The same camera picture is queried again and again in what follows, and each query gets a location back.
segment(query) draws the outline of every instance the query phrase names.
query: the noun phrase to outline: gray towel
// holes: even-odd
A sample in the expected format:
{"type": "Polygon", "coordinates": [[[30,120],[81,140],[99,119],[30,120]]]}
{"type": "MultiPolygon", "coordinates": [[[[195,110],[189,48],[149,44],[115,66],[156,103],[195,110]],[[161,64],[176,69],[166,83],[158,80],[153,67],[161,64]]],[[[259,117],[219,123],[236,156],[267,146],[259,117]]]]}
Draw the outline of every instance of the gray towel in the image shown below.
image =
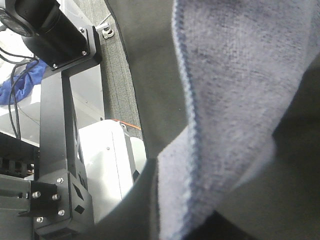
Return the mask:
{"type": "Polygon", "coordinates": [[[265,155],[320,51],[319,12],[317,0],[175,0],[188,127],[158,157],[162,240],[202,224],[265,155]]]}

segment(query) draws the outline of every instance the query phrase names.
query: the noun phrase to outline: hex bolt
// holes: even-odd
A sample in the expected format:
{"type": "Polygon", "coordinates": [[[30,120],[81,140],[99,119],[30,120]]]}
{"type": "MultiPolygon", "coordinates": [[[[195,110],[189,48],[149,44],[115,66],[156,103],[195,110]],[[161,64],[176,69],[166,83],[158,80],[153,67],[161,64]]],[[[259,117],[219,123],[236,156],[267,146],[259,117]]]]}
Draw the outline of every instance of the hex bolt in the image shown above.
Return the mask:
{"type": "Polygon", "coordinates": [[[59,178],[56,180],[56,182],[57,182],[58,184],[62,184],[62,183],[64,182],[64,179],[63,179],[62,177],[59,177],[59,178]]]}
{"type": "Polygon", "coordinates": [[[41,224],[44,222],[44,218],[42,216],[36,218],[36,222],[41,224]]]}
{"type": "Polygon", "coordinates": [[[35,191],[32,193],[33,199],[38,199],[38,198],[40,198],[40,196],[41,196],[41,192],[39,192],[39,191],[35,191]]]}
{"type": "Polygon", "coordinates": [[[58,215],[61,216],[61,217],[64,216],[65,213],[66,213],[65,210],[58,211],[58,215]]]}
{"type": "Polygon", "coordinates": [[[60,199],[60,195],[59,194],[54,194],[54,195],[52,195],[52,200],[53,201],[57,201],[57,200],[59,200],[60,199]]]}

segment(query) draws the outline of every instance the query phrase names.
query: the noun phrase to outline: blue cloth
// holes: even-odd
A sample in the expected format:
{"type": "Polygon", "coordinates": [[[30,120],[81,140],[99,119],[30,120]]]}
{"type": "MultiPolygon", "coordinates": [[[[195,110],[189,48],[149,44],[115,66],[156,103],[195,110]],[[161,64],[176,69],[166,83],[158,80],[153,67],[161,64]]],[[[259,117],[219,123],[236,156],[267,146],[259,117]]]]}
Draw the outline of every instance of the blue cloth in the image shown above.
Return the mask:
{"type": "MultiPolygon", "coordinates": [[[[36,62],[33,61],[26,65],[25,69],[28,69],[35,65],[36,62]]],[[[24,73],[21,79],[15,84],[15,98],[17,102],[20,102],[22,99],[26,98],[34,85],[41,84],[42,78],[44,76],[47,64],[39,60],[39,63],[29,71],[29,74],[24,73]]],[[[18,79],[20,74],[13,77],[14,81],[18,79]]],[[[0,87],[0,105],[8,105],[9,104],[9,95],[11,92],[11,80],[10,78],[3,82],[0,87]]]]}

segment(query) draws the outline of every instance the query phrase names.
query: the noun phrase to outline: bolt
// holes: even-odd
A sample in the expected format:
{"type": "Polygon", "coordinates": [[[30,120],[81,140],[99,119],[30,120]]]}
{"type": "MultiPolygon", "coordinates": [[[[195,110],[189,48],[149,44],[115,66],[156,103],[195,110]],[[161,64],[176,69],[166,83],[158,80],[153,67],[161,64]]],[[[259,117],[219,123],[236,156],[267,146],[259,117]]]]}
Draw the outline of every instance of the bolt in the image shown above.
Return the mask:
{"type": "Polygon", "coordinates": [[[65,210],[60,210],[60,211],[58,211],[58,215],[61,216],[61,217],[62,217],[63,215],[65,215],[65,213],[66,213],[65,210]]]}
{"type": "Polygon", "coordinates": [[[35,191],[32,193],[33,199],[38,199],[38,198],[40,198],[40,196],[41,196],[41,192],[39,192],[39,191],[35,191]]]}
{"type": "Polygon", "coordinates": [[[37,217],[37,218],[36,218],[36,222],[39,223],[39,224],[40,224],[40,223],[43,223],[43,222],[44,222],[44,218],[43,218],[42,216],[37,217]]]}
{"type": "Polygon", "coordinates": [[[60,195],[59,194],[54,194],[54,195],[52,195],[52,200],[53,201],[57,201],[57,200],[59,200],[60,199],[60,195]]]}
{"type": "Polygon", "coordinates": [[[64,179],[63,179],[62,177],[59,177],[59,178],[56,180],[56,182],[57,182],[58,184],[62,184],[62,183],[64,182],[64,179]]]}

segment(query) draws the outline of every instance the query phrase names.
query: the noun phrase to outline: orange wire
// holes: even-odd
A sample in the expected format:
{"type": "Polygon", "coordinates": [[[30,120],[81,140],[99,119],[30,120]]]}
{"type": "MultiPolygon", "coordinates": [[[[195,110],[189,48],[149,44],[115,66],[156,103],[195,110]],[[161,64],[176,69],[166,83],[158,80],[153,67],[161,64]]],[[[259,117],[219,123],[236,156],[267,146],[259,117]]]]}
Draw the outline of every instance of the orange wire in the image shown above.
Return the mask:
{"type": "Polygon", "coordinates": [[[127,122],[125,122],[125,121],[118,120],[118,119],[111,119],[111,120],[116,121],[116,122],[120,122],[120,123],[122,123],[122,124],[124,124],[124,125],[127,125],[127,126],[129,126],[129,127],[132,127],[132,128],[135,128],[135,129],[138,129],[138,130],[141,131],[141,128],[138,127],[138,126],[136,126],[136,125],[133,125],[133,124],[130,124],[130,123],[127,123],[127,122]]]}

